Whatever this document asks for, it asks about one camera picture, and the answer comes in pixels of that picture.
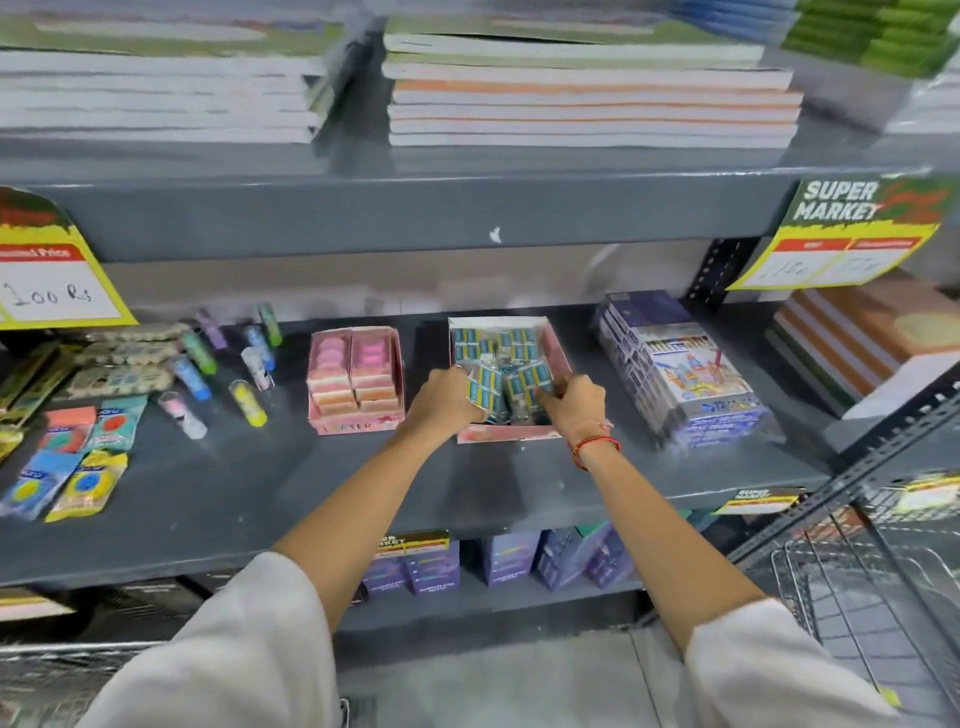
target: white sleeve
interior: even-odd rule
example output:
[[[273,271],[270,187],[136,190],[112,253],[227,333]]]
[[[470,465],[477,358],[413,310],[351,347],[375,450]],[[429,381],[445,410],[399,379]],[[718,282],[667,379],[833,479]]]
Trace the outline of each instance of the white sleeve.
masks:
[[[339,728],[324,608],[300,567],[262,553],[167,644],[107,683],[81,728]]]
[[[872,686],[773,599],[697,627],[684,661],[704,728],[901,725]]]

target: open cardboard box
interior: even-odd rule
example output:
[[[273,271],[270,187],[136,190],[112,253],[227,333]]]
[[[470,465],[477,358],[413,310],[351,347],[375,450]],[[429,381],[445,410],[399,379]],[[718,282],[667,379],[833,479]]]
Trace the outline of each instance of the open cardboard box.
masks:
[[[307,366],[314,360],[314,347],[317,345],[318,334],[329,334],[331,332],[339,333],[360,333],[360,332],[388,332],[390,334],[391,359],[394,362],[394,384],[396,385],[396,398],[399,401],[399,409],[393,412],[351,412],[346,415],[332,415],[324,417],[307,386],[307,419],[317,434],[320,435],[342,435],[348,432],[379,432],[385,429],[396,429],[396,426],[403,422],[406,417],[406,402],[404,398],[403,382],[403,357],[400,354],[400,335],[395,328],[390,327],[346,327],[329,328],[324,331],[318,331],[313,334],[310,341],[310,356],[307,359]]]
[[[540,351],[550,367],[550,375],[556,381],[565,379],[570,373],[570,363],[566,360],[564,348],[560,345],[557,332],[546,316],[460,316],[447,322],[447,338],[450,349],[450,366],[453,366],[453,336],[450,330],[455,328],[535,328]],[[467,425],[457,433],[458,443],[502,443],[511,440],[549,440],[561,437],[553,425]]]

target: person's left hand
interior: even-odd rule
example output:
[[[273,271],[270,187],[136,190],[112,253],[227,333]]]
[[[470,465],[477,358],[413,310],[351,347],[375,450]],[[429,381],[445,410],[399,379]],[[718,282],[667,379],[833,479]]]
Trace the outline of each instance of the person's left hand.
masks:
[[[417,433],[439,447],[470,423],[483,422],[487,413],[467,399],[468,382],[462,367],[433,370],[397,432]]]

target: person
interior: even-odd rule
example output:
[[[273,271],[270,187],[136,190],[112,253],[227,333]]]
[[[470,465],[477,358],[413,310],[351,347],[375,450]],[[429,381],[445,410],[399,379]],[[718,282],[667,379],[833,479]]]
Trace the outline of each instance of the person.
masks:
[[[173,640],[127,663],[81,727],[340,726],[330,634],[417,471],[449,437],[482,421],[466,387],[462,369],[432,372],[383,450]],[[606,437],[601,387],[578,375],[558,392],[537,395],[596,482],[684,655],[703,726],[900,725],[872,687],[834,662],[620,454]]]

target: forearm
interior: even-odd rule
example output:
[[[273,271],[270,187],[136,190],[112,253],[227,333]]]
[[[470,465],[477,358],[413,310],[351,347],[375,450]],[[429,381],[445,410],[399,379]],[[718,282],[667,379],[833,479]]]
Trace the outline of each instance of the forearm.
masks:
[[[438,445],[436,438],[402,428],[274,546],[313,582],[331,632],[418,470]]]
[[[590,443],[580,456],[664,626],[682,652],[700,624],[765,597],[613,445]]]

